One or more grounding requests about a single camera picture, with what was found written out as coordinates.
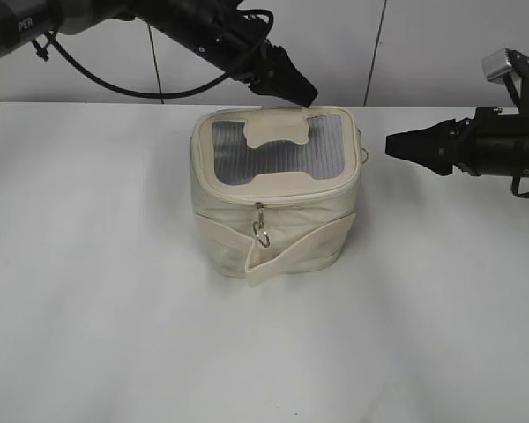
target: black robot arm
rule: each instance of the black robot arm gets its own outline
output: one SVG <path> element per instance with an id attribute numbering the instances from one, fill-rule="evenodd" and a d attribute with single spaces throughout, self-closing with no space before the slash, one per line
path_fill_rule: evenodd
<path id="1" fill-rule="evenodd" d="M 259 95 L 301 106 L 317 97 L 316 88 L 294 67 L 287 52 L 273 46 L 268 11 L 240 11 L 242 0 L 0 0 L 0 57 L 48 37 L 64 58 L 91 80 L 135 97 L 175 99 L 201 93 L 232 78 Z M 137 93 L 95 77 L 56 41 L 56 33 L 77 34 L 106 19 L 142 19 L 225 73 L 202 87 L 181 93 Z M 45 51 L 40 48 L 41 56 Z"/>
<path id="2" fill-rule="evenodd" d="M 529 198 L 529 192 L 519 192 L 521 179 L 529 178 L 529 57 L 504 49 L 482 64 L 490 82 L 506 85 L 518 114 L 477 108 L 473 119 L 449 120 L 426 130 L 391 135 L 386 153 L 441 176 L 452 174 L 453 167 L 471 176 L 509 176 L 513 195 Z M 519 92 L 514 78 L 521 80 Z"/>

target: metal clip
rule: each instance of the metal clip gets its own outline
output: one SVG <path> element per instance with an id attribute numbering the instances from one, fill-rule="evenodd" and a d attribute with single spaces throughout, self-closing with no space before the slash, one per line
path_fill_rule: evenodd
<path id="1" fill-rule="evenodd" d="M 262 203 L 256 203 L 258 210 L 258 222 L 253 223 L 253 234 L 263 247 L 268 249 L 271 246 L 271 238 L 265 231 L 265 206 Z"/>

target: white tablecloth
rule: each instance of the white tablecloth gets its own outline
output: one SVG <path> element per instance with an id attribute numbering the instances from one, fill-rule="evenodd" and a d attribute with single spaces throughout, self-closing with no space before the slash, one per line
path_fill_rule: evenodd
<path id="1" fill-rule="evenodd" d="M 202 106 L 0 105 L 0 422 L 529 422 L 529 201 L 385 136 L 340 260 L 258 289 L 192 218 Z"/>

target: cable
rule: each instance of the cable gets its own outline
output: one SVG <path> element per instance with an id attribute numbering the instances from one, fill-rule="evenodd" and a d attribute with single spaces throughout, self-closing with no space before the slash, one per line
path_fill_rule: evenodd
<path id="1" fill-rule="evenodd" d="M 151 44 L 151 54 L 153 56 L 153 66 L 155 68 L 155 75 L 157 76 L 157 88 L 159 88 L 159 94 L 162 95 L 162 85 L 160 84 L 160 72 L 159 72 L 159 61 L 157 60 L 157 52 L 155 51 L 155 43 L 153 41 L 153 30 L 151 26 L 147 24 L 147 31 L 149 32 L 149 43 Z M 165 100 L 160 99 L 160 104 L 164 105 Z"/>
<path id="2" fill-rule="evenodd" d="M 517 108 L 521 108 L 521 99 L 519 98 L 518 89 L 515 87 L 511 75 L 506 75 L 505 77 L 503 77 L 503 83 L 508 89 L 508 93 L 510 94 L 510 98 L 511 101 L 513 101 L 513 104 L 515 104 Z"/>
<path id="3" fill-rule="evenodd" d="M 208 82 L 207 84 L 204 84 L 198 88 L 194 88 L 192 90 L 182 91 L 179 93 L 142 93 L 139 91 L 132 91 L 127 90 L 125 88 L 119 87 L 117 85 L 110 84 L 107 81 L 104 81 L 103 79 L 100 79 L 96 75 L 94 75 L 91 71 L 89 71 L 87 68 L 85 68 L 83 65 L 81 65 L 74 57 L 72 57 L 67 50 L 63 48 L 61 44 L 56 40 L 55 36 L 52 33 L 45 33 L 45 37 L 47 37 L 48 41 L 51 43 L 51 46 L 53 46 L 59 54 L 67 61 L 69 62 L 72 67 L 74 67 L 77 71 L 82 73 L 85 77 L 92 80 L 98 85 L 103 86 L 104 88 L 113 91 L 115 93 L 120 93 L 122 95 L 127 95 L 130 97 L 136 97 L 140 99 L 151 99 L 151 100 L 173 100 L 173 99 L 182 99 L 184 97 L 191 97 L 193 95 L 198 95 L 200 93 L 203 93 L 205 91 L 208 91 L 212 88 L 214 88 L 216 85 L 221 84 L 226 79 L 230 78 L 235 74 L 235 72 L 242 67 L 257 51 L 258 49 L 263 45 L 263 43 L 266 42 L 269 33 L 271 33 L 272 27 L 274 25 L 274 15 L 270 11 L 266 11 L 263 9 L 251 9 L 247 11 L 239 11 L 243 16 L 266 16 L 268 18 L 268 22 L 266 23 L 266 29 L 264 31 L 264 34 L 259 38 L 257 43 L 246 53 L 243 53 L 240 55 L 240 57 L 234 62 L 234 64 L 231 66 L 231 68 L 223 73 L 221 76 L 217 77 L 213 81 Z"/>

